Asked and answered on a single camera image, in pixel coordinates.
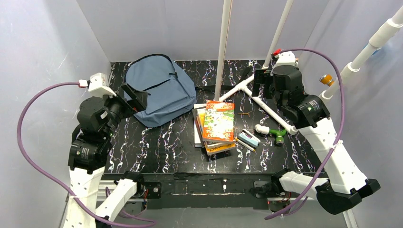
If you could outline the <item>orange treehouse book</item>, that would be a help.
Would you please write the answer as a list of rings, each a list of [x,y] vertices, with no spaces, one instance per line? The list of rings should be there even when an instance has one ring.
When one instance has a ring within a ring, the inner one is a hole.
[[[204,141],[232,143],[234,141],[234,103],[209,100],[205,108],[202,137]]]

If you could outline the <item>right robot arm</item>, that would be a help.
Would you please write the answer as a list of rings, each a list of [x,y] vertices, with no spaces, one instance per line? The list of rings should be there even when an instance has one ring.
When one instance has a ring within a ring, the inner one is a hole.
[[[305,92],[302,74],[297,67],[282,65],[271,70],[257,69],[252,93],[257,95],[261,86],[264,88],[263,96],[272,99],[308,140],[321,161],[319,171],[325,171],[326,177],[307,176],[283,169],[273,174],[270,182],[254,187],[256,195],[294,192],[316,199],[324,210],[336,215],[353,208],[380,189],[377,180],[367,178],[356,167],[334,128],[324,102],[318,96]]]

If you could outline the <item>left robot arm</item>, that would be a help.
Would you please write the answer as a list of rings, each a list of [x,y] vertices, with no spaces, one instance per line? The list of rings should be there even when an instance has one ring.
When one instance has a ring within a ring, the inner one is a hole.
[[[108,228],[109,225],[90,216],[77,204],[79,199],[91,212],[110,222],[114,221],[127,201],[143,194],[144,177],[138,172],[125,172],[116,181],[116,188],[98,208],[99,184],[106,169],[111,138],[120,122],[147,107],[148,93],[121,85],[128,98],[113,92],[102,93],[84,100],[79,107],[79,125],[72,134],[68,166],[70,189],[75,193],[67,203],[66,228]]]

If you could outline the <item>blue student backpack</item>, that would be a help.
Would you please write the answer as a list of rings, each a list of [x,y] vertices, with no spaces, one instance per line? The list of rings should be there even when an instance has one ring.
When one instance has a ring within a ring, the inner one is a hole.
[[[149,128],[191,111],[197,101],[193,80],[164,54],[150,54],[132,62],[124,82],[148,93],[146,109],[134,117]]]

